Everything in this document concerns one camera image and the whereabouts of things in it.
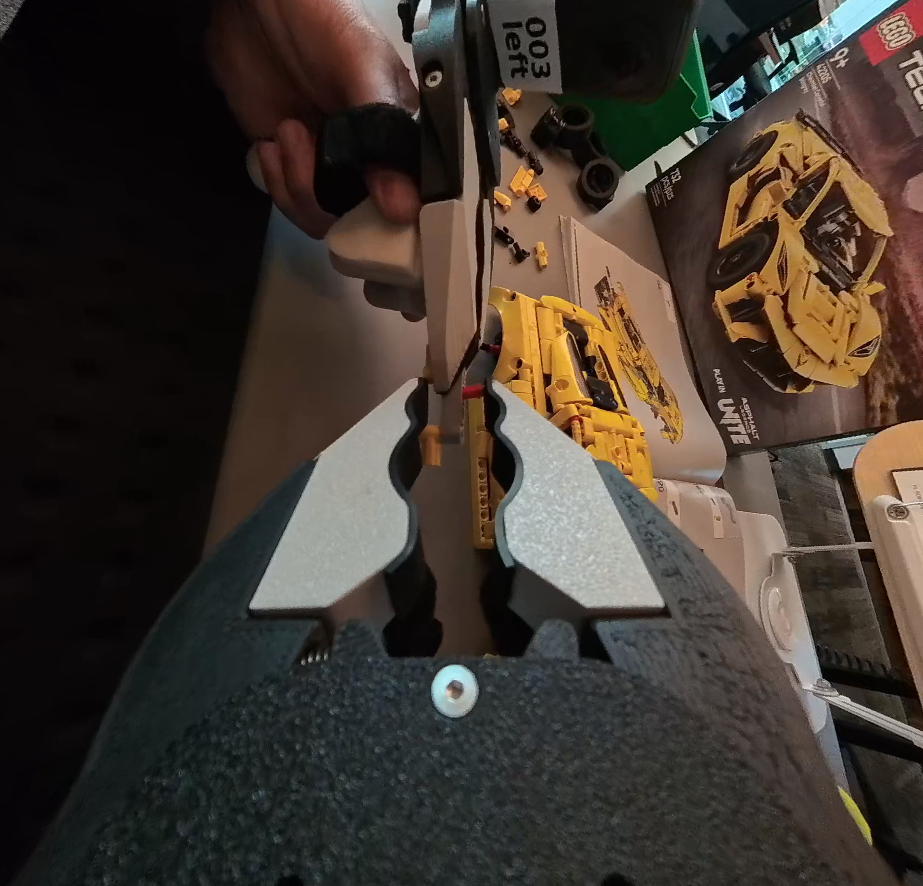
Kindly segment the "yellow paper scrap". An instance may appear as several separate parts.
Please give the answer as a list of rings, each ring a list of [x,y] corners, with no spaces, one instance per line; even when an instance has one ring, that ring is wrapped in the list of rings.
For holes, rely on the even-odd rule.
[[[859,828],[860,834],[862,834],[867,844],[869,844],[870,846],[874,846],[873,835],[871,833],[871,826],[866,820],[862,811],[860,810],[859,805],[856,803],[856,801],[852,798],[852,796],[848,793],[848,791],[845,788],[837,787],[837,789],[838,789],[840,799],[843,801],[844,806],[846,810],[848,811],[848,814],[850,815],[850,818]]]

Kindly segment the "green plastic bin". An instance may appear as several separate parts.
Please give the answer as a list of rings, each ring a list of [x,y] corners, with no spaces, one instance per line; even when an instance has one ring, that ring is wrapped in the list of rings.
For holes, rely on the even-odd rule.
[[[698,43],[693,34],[675,82],[651,104],[586,95],[559,97],[560,106],[582,106],[594,117],[591,134],[620,168],[640,165],[712,116],[711,98]]]

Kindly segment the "person's left hand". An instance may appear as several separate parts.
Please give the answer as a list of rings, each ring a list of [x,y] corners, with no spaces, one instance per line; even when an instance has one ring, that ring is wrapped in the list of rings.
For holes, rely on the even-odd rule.
[[[416,111],[397,50],[361,0],[214,0],[204,48],[273,204],[324,238],[335,220],[314,190],[315,132],[350,108]]]

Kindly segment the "grey desk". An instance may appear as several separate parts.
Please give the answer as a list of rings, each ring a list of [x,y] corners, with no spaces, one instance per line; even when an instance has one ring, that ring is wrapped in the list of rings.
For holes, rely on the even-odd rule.
[[[236,396],[232,429],[225,451],[219,495],[213,514],[212,539],[215,543],[208,565],[210,589],[219,603],[231,607],[232,629],[239,631],[245,652],[241,659],[259,654],[265,667],[247,668],[246,680],[232,683],[231,669],[221,668],[220,681],[228,690],[256,685],[257,694],[269,691],[270,676],[287,676],[293,671],[304,680],[312,668],[294,664],[297,643],[309,642],[317,631],[323,641],[324,627],[319,617],[305,616],[297,609],[277,607],[267,613],[252,614],[249,603],[275,556],[275,548],[292,520],[303,488],[312,488],[317,478],[309,460],[316,452],[340,441],[340,436],[355,426],[397,389],[400,393],[409,378],[414,379],[423,362],[424,325],[402,321],[397,315],[376,310],[360,294],[360,284],[341,277],[330,265],[326,251],[273,209],[264,251],[264,274],[260,284],[257,315],[248,336],[244,367]],[[481,616],[476,593],[482,573],[492,566],[488,551],[482,563],[468,536],[474,516],[466,500],[468,464],[462,453],[468,445],[448,448],[448,470],[440,477],[437,470],[424,474],[417,492],[418,513],[422,517],[425,553],[432,557],[439,582],[436,591],[437,617],[441,617],[449,655],[456,650],[467,658],[478,646],[489,642],[486,618]],[[281,475],[282,464],[300,462],[293,476],[283,480],[266,500],[233,532],[230,516],[234,504],[252,496],[269,476]],[[333,669],[358,671],[358,682],[377,680],[372,668],[383,668],[384,691],[377,701],[360,697],[359,720],[371,721],[371,745],[357,746],[359,757],[384,762],[372,755],[372,746],[383,745],[397,758],[411,758],[412,752],[429,754],[442,737],[471,733],[473,744],[456,744],[455,751],[476,762],[486,757],[487,746],[499,745],[488,730],[488,720],[507,720],[515,750],[523,733],[513,722],[513,707],[499,703],[499,713],[491,714],[486,691],[488,668],[577,668],[576,662],[543,661],[525,664],[513,661],[474,666],[475,680],[481,685],[479,705],[467,718],[450,718],[433,704],[429,682],[441,668],[419,659],[399,660],[373,647],[371,661],[347,659],[332,663]],[[358,686],[347,685],[348,694],[362,694]]]

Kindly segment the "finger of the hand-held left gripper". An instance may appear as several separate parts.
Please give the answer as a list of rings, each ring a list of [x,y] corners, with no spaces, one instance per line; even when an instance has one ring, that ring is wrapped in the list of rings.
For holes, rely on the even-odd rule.
[[[499,146],[497,133],[490,129],[489,124],[487,111],[471,99],[465,99],[463,201],[469,253],[474,261],[472,287],[477,327],[463,357],[463,385],[474,382],[480,376],[480,346],[491,326],[488,322],[488,297],[494,260],[493,195],[499,174]]]
[[[471,197],[428,203],[420,212],[424,304],[433,386],[447,394],[477,329],[478,275]]]

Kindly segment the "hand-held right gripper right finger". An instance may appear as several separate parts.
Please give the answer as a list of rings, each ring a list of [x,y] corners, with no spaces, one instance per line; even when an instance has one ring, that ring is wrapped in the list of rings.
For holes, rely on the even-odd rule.
[[[490,381],[493,426],[512,480],[495,536],[513,570],[517,615],[661,615],[663,596],[610,488],[620,473],[596,461],[508,388]]]

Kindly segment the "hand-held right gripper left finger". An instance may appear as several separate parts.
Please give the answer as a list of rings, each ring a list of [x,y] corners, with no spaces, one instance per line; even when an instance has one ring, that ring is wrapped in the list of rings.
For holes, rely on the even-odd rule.
[[[317,455],[252,614],[409,614],[425,585],[410,487],[429,387],[411,379]]]

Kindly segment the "grey perforated beam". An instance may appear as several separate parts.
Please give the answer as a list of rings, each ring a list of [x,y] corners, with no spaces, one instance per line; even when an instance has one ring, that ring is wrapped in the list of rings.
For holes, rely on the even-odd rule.
[[[456,381],[444,394],[433,392],[429,425],[435,429],[434,434],[441,445],[458,445],[463,441],[465,400],[462,391],[463,382]]]

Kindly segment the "building instruction booklet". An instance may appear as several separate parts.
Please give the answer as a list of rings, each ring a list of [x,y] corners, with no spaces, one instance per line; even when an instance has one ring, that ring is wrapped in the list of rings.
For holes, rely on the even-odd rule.
[[[670,285],[570,216],[560,216],[570,300],[602,323],[629,412],[652,462],[656,501],[701,546],[740,538],[718,486],[727,452],[684,354]]]

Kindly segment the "pile of yellow black pieces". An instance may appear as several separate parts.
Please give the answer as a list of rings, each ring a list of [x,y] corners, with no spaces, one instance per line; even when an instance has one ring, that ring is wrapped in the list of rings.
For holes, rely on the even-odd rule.
[[[523,245],[505,224],[515,204],[519,203],[530,214],[536,214],[548,198],[540,179],[544,166],[536,152],[527,147],[517,131],[514,108],[522,101],[523,92],[509,86],[501,87],[498,92],[496,107],[498,114],[498,135],[501,151],[515,156],[518,162],[507,179],[495,188],[493,205],[499,215],[499,223],[493,227],[493,241],[505,248],[513,260],[524,263],[531,258],[538,271],[545,271],[549,266],[548,247],[539,240],[534,246]]]

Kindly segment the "dark perforated panel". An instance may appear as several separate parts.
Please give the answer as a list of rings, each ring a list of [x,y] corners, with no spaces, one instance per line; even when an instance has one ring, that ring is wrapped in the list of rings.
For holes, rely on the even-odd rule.
[[[2,884],[202,550],[269,203],[218,0],[24,0],[2,37]]]

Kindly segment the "yellow brick toy car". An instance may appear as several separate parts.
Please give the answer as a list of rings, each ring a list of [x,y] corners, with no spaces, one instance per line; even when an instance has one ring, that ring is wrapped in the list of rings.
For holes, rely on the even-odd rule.
[[[618,384],[615,341],[603,322],[560,297],[500,286],[488,304],[499,316],[499,331],[481,347],[496,362],[493,380],[656,502],[644,428]]]

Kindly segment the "toy car set box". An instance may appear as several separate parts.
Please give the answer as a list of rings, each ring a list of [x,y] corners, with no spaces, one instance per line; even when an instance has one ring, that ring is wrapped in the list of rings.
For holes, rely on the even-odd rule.
[[[922,0],[899,0],[647,187],[729,454],[922,411]]]

